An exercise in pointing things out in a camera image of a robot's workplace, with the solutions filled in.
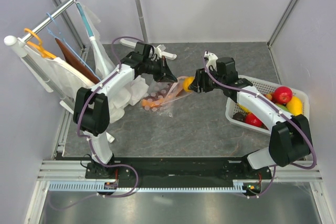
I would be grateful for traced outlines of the orange citrus fruit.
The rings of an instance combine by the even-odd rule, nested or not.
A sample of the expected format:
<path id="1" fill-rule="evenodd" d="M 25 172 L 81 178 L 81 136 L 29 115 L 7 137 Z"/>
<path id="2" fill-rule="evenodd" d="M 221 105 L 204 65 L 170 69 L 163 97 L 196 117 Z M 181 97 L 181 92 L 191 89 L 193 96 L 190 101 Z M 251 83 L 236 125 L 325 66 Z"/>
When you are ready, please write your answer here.
<path id="1" fill-rule="evenodd" d="M 193 91 L 190 88 L 190 85 L 193 83 L 194 79 L 195 79 L 194 77 L 187 77 L 187 78 L 184 79 L 182 86 L 183 86 L 183 90 L 185 92 L 192 92 Z"/>

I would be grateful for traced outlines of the clear pink-dotted zip bag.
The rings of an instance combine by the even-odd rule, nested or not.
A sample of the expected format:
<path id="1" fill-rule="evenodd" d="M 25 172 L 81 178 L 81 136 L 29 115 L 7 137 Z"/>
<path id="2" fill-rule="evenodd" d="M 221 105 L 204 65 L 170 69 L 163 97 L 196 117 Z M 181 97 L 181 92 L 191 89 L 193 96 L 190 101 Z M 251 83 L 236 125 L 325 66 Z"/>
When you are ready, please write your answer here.
<path id="1" fill-rule="evenodd" d="M 188 87 L 194 79 L 194 77 L 180 76 L 177 82 L 173 83 L 153 82 L 149 93 L 140 102 L 141 108 L 151 113 L 172 117 L 174 103 L 192 93 Z"/>

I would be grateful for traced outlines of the orange carrot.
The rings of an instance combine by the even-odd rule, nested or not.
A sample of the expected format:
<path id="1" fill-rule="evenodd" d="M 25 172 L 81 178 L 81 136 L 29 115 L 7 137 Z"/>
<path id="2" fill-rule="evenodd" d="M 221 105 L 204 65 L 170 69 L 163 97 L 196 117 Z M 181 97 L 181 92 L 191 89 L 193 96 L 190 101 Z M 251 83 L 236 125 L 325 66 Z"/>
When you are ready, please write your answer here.
<path id="1" fill-rule="evenodd" d="M 182 89 L 175 87 L 171 90 L 171 87 L 169 86 L 167 88 L 157 90 L 157 92 L 152 92 L 147 97 L 144 97 L 141 100 L 140 105 L 147 111 L 156 111 L 160 107 L 181 98 L 182 94 Z"/>

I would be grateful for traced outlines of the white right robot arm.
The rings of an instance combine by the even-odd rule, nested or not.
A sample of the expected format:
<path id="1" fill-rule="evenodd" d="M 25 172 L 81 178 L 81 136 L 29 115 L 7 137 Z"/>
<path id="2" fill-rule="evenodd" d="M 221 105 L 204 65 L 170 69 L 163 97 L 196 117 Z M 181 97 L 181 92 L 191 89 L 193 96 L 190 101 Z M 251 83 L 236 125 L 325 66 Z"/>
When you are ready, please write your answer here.
<path id="1" fill-rule="evenodd" d="M 254 178 L 259 169 L 267 166 L 300 167 L 297 161 L 308 155 L 312 156 L 312 164 L 307 168 L 316 166 L 309 120 L 304 115 L 292 115 L 282 110 L 249 80 L 240 78 L 233 58 L 218 58 L 206 51 L 203 64 L 203 68 L 197 69 L 188 90 L 202 93 L 220 89 L 226 97 L 247 108 L 271 131 L 268 147 L 244 156 L 240 172 L 245 178 Z"/>

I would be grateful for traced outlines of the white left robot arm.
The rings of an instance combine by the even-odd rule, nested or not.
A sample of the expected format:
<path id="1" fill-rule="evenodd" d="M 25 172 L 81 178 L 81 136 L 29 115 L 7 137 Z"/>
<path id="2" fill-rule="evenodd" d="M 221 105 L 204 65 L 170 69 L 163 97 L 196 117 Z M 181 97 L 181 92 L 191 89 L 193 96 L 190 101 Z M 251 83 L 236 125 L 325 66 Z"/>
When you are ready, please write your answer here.
<path id="1" fill-rule="evenodd" d="M 155 82 L 177 82 L 163 56 L 164 50 L 164 45 L 153 47 L 139 41 L 102 81 L 92 88 L 77 91 L 73 121 L 77 124 L 78 136 L 86 138 L 89 143 L 92 158 L 99 163 L 97 173 L 103 178 L 111 178 L 115 173 L 106 132 L 112 102 L 129 103 L 133 95 L 122 95 L 121 92 L 142 74 L 152 75 Z"/>

